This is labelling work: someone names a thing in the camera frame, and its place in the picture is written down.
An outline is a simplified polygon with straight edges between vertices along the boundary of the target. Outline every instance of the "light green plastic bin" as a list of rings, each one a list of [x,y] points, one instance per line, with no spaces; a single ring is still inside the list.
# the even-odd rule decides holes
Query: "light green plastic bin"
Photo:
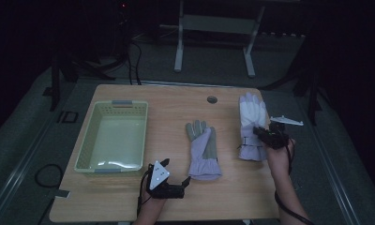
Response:
[[[147,111],[146,101],[96,102],[74,170],[97,175],[141,173]]]

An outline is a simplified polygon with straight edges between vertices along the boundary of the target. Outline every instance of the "glove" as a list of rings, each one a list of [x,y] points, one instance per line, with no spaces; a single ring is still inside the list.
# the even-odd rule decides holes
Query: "glove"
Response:
[[[218,166],[215,129],[207,127],[205,121],[196,120],[193,125],[186,124],[186,130],[191,141],[188,175],[196,180],[219,178],[222,172]]]
[[[254,127],[263,127],[266,123],[266,106],[258,97],[247,92],[240,96],[240,121],[241,159],[245,160],[266,160],[266,151],[263,149],[261,140],[253,133]]]

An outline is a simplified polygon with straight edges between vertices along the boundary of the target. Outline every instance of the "dark background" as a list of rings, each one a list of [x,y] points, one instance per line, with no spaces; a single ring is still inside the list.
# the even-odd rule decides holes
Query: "dark background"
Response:
[[[256,13],[244,7],[250,1],[192,2],[186,10],[197,14]],[[375,0],[266,5],[261,31],[306,36],[294,63],[320,72],[319,85],[375,184]],[[93,62],[101,55],[123,57],[134,30],[156,38],[159,24],[178,23],[178,8],[174,0],[0,1],[0,127],[56,53]],[[241,15],[229,15],[230,8]],[[110,45],[115,39],[121,44]]]

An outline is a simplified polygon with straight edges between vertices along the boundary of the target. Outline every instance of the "table top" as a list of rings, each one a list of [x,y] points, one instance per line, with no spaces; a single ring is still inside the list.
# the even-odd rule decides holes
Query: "table top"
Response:
[[[217,132],[217,159],[222,176],[215,181],[191,180],[184,199],[169,199],[159,221],[277,218],[275,186],[267,161],[238,157],[240,116],[238,99],[253,88],[102,84],[93,95],[82,129],[50,213],[54,222],[133,221],[136,219],[140,176],[87,176],[74,171],[94,103],[100,100],[145,100],[149,104],[144,170],[149,163],[170,159],[169,184],[188,177],[190,142],[185,124],[205,120]],[[208,97],[217,103],[209,103]]]

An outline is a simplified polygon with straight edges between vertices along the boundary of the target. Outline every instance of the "gray carpet floor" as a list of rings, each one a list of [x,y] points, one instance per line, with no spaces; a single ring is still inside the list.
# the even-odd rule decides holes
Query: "gray carpet floor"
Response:
[[[138,62],[141,50],[138,69],[143,85],[242,87],[258,87],[281,78],[303,41],[296,37],[259,36],[252,53],[257,76],[249,78],[239,44],[205,46],[205,43],[187,38],[182,71],[175,73],[175,36],[164,36],[156,43],[144,37],[134,40],[140,49],[131,46],[131,62]],[[51,71],[44,72],[0,129],[0,224],[38,224],[41,219],[41,224],[53,224],[48,219],[46,207],[51,203],[54,188],[40,187],[35,182],[35,175],[40,168],[51,163],[66,168],[98,84],[129,84],[126,65],[107,71],[108,75],[117,78],[114,82],[102,81],[83,71],[81,74],[77,83],[61,83],[61,102],[56,111],[49,112],[51,99],[41,94],[51,85]],[[285,115],[305,123],[303,127],[288,126],[286,130],[298,141],[292,181],[302,204],[315,224],[375,224],[375,188],[338,115],[318,97],[322,110],[316,112],[317,126],[312,126],[307,117],[308,96],[293,95],[295,82],[287,82],[272,91],[262,91],[262,96],[269,115]],[[58,123],[61,111],[78,113],[77,122]],[[26,157],[31,158],[30,163],[19,164]],[[23,167],[26,173],[14,181],[17,186],[8,187],[9,177]],[[40,174],[40,179],[48,184],[56,184],[59,178],[59,172],[51,168]],[[12,190],[11,193],[5,191],[7,188]],[[275,219],[254,219],[252,222],[278,224]],[[159,224],[243,223],[186,221]]]

